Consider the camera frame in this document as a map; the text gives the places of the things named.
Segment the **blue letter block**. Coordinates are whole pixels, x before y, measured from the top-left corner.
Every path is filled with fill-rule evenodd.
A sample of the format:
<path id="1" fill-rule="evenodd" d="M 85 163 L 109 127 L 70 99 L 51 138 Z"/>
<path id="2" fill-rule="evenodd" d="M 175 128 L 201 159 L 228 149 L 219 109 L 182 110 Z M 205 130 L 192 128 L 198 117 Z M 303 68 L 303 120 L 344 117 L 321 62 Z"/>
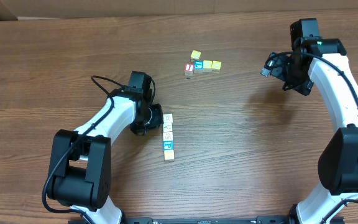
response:
<path id="1" fill-rule="evenodd" d="M 203 61 L 195 61 L 194 62 L 194 72 L 195 73 L 203 73 Z"/>
<path id="2" fill-rule="evenodd" d="M 173 141 L 164 141 L 163 142 L 163 150 L 164 151 L 173 150 Z"/>

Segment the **yellow block row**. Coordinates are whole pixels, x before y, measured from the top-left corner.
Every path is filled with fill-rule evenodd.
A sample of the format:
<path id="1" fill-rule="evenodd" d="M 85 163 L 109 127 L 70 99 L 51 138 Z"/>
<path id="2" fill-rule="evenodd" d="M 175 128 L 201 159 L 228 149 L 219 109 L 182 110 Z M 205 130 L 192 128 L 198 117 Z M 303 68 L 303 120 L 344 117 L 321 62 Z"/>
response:
<path id="1" fill-rule="evenodd" d="M 212 64 L 213 64 L 213 62 L 211 60 L 204 60 L 203 61 L 203 73 L 211 73 Z"/>
<path id="2" fill-rule="evenodd" d="M 212 66 L 211 66 L 211 72 L 212 73 L 220 73 L 221 65 L 222 65 L 222 62 L 217 61 L 217 60 L 213 60 Z"/>

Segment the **yellow block top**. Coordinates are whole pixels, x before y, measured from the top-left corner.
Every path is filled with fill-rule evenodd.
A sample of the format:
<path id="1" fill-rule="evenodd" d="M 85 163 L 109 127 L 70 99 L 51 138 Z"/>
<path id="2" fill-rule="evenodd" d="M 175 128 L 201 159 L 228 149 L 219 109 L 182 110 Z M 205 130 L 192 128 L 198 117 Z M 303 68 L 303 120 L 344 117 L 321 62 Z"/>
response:
<path id="1" fill-rule="evenodd" d="M 197 50 L 193 50 L 191 53 L 190 61 L 195 62 L 195 61 L 199 60 L 200 57 L 201 57 L 201 52 L 199 52 Z"/>

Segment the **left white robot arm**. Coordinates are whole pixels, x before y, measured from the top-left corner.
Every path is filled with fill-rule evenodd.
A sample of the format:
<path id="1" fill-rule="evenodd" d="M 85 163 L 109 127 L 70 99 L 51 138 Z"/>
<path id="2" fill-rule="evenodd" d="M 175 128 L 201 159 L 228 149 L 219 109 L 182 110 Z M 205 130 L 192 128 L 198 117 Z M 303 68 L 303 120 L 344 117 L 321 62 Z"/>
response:
<path id="1" fill-rule="evenodd" d="M 160 104 L 153 103 L 155 82 L 133 71 L 129 83 L 106 91 L 106 103 L 88 122 L 53 138 L 42 203 L 51 213 L 77 213 L 83 223 L 126 223 L 111 190 L 111 145 L 126 128 L 143 136 L 163 123 Z"/>

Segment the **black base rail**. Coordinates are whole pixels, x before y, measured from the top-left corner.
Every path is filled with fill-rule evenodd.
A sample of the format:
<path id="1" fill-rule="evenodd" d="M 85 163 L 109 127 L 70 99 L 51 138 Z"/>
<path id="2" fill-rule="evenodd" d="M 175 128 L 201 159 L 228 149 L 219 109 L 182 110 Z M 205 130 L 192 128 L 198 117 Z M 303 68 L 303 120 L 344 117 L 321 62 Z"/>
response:
<path id="1" fill-rule="evenodd" d="M 246 219 L 161 219 L 126 218 L 128 224 L 285 224 L 294 223 L 285 216 L 259 216 Z"/>

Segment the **white block red base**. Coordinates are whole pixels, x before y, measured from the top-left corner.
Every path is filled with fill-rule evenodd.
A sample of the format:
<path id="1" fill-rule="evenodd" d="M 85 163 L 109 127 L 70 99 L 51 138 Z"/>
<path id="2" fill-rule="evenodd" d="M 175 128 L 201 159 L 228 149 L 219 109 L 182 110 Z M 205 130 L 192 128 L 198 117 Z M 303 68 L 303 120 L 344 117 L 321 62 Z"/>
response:
<path id="1" fill-rule="evenodd" d="M 172 132 L 173 131 L 173 124 L 172 123 L 164 123 L 163 124 L 163 132 Z"/>

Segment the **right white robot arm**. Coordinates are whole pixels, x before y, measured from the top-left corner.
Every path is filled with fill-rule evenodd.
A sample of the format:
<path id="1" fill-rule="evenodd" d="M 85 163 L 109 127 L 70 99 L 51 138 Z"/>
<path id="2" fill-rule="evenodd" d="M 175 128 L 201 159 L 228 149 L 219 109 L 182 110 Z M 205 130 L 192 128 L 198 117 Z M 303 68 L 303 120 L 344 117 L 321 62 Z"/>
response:
<path id="1" fill-rule="evenodd" d="M 276 223 L 344 223 L 337 214 L 358 204 L 358 85 L 339 39 L 324 39 L 315 18 L 290 26 L 291 51 L 272 52 L 261 74 L 283 81 L 283 90 L 309 95 L 317 86 L 334 135 L 319 157 L 319 182 Z"/>

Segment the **white block wavy pattern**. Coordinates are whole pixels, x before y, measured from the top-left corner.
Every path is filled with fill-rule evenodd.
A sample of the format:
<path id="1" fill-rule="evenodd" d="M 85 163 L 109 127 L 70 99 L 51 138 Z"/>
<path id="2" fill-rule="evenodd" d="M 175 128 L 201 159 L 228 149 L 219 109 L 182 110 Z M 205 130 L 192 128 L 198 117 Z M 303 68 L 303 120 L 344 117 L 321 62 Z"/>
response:
<path id="1" fill-rule="evenodd" d="M 173 133 L 171 131 L 163 132 L 163 141 L 173 141 Z"/>

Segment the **red letter block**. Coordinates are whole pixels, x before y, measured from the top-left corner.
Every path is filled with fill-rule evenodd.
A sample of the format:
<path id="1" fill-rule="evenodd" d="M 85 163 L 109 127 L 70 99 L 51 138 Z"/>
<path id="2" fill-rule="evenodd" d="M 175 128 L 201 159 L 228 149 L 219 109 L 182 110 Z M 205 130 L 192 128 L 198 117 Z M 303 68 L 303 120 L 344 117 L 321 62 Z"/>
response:
<path id="1" fill-rule="evenodd" d="M 184 74 L 189 77 L 194 75 L 194 65 L 192 63 L 187 63 L 185 65 Z"/>

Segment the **yellow block right row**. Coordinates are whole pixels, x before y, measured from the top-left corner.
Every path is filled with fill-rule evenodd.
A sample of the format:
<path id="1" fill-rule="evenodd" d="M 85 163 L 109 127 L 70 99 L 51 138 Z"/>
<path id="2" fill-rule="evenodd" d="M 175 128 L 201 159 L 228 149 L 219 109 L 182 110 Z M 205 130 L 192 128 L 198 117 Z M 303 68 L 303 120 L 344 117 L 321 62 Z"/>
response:
<path id="1" fill-rule="evenodd" d="M 211 66 L 211 72 L 212 73 L 220 73 L 221 65 L 222 65 L 222 62 L 217 61 L 217 60 L 213 60 L 212 66 Z"/>

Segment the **white block green pattern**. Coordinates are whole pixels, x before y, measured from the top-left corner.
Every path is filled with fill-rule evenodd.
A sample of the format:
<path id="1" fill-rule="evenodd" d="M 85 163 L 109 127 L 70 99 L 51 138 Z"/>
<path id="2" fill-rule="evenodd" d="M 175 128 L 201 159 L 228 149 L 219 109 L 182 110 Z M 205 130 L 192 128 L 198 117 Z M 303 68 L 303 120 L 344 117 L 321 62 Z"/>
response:
<path id="1" fill-rule="evenodd" d="M 173 115 L 172 114 L 164 114 L 163 115 L 163 123 L 173 123 Z"/>

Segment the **yellow block middle row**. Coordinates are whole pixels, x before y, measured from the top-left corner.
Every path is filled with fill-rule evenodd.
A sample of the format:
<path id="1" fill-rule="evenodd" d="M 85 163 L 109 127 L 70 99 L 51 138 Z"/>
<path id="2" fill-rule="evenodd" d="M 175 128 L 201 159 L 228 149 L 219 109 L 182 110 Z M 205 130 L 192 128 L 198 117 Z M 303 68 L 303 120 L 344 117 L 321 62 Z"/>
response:
<path id="1" fill-rule="evenodd" d="M 212 64 L 213 64 L 213 62 L 211 60 L 204 60 L 203 61 L 203 73 L 211 73 Z"/>

